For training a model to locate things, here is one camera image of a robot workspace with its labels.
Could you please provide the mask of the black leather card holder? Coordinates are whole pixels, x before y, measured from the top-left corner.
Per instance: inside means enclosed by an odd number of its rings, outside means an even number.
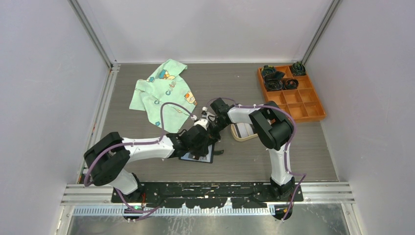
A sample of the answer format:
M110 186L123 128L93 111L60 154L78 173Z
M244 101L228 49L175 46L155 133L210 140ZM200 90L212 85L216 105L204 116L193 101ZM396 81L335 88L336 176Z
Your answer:
M205 156L196 157L194 155L191 155L190 153L186 153L182 157L179 157L179 160L211 164L213 163L214 156L220 156L222 154L224 154L224 150L215 150L215 145L212 144L208 146L208 154Z

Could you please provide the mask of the white striped credit card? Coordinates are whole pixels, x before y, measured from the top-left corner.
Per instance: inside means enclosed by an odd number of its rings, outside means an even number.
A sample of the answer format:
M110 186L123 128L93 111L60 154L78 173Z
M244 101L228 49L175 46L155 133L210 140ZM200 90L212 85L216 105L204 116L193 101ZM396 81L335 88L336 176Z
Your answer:
M237 123L235 126L236 134L239 138L247 138L255 134L254 128L247 123Z

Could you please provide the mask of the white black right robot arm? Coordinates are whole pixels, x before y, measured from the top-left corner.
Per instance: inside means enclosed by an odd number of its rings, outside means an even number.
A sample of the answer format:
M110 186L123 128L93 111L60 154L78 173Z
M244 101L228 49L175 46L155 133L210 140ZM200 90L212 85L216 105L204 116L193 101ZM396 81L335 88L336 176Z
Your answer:
M261 143L268 149L271 160L271 193L284 201L295 188L294 174L289 167L289 147L295 127L289 115L274 102L262 105L228 105L222 98L209 102L216 117L209 122L212 141L220 140L220 132L231 124L243 123L254 127Z

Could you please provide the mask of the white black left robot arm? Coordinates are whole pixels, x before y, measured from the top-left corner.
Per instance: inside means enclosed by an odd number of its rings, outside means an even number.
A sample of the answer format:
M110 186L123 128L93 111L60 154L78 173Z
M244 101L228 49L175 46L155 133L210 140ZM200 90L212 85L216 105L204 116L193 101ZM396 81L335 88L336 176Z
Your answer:
M119 132L111 132L84 153L88 167L84 186L110 185L137 202L143 190L138 177L125 170L127 164L153 158L211 163L213 151L214 141L201 126L149 139L123 138Z

